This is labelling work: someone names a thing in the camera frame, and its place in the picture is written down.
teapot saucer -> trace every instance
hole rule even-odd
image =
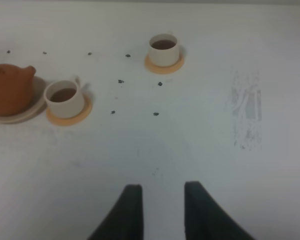
[[[39,115],[46,108],[46,101],[44,99],[46,82],[42,78],[34,76],[32,85],[34,96],[28,108],[23,112],[12,116],[0,116],[0,124],[15,124],[24,122]]]

black object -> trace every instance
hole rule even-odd
[[[253,240],[198,181],[184,185],[186,240]]]
[[[88,240],[143,240],[142,187],[127,185],[118,201]]]

tea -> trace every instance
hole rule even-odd
[[[171,49],[176,45],[174,41],[171,40],[159,40],[151,44],[151,47],[158,50]]]
[[[77,90],[75,90],[73,88],[61,89],[52,95],[52,97],[50,98],[50,101],[55,102],[55,103],[65,102],[65,101],[71,99],[76,94],[76,92],[77,92]]]

teapot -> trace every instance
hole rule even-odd
[[[34,96],[35,73],[33,66],[0,64],[0,116],[19,114],[29,106]]]

coaster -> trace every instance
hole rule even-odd
[[[33,99],[28,108],[21,113],[12,116],[0,116],[0,124],[16,124],[32,119],[39,115],[46,108],[44,91],[46,82],[37,76],[33,77]]]
[[[185,63],[185,58],[182,54],[180,54],[179,60],[172,66],[156,66],[154,65],[147,55],[144,59],[144,66],[146,69],[148,69],[150,72],[153,72],[155,74],[171,74],[176,71],[178,71]]]
[[[77,123],[83,121],[89,115],[89,113],[92,110],[92,101],[91,101],[91,99],[85,94],[83,94],[83,97],[84,97],[84,100],[85,100],[84,108],[77,116],[74,116],[74,117],[71,117],[71,118],[59,118],[59,117],[54,116],[51,113],[50,108],[48,107],[46,109],[46,118],[52,124],[57,125],[57,126],[71,126],[71,125],[74,125],[74,124],[77,124]]]

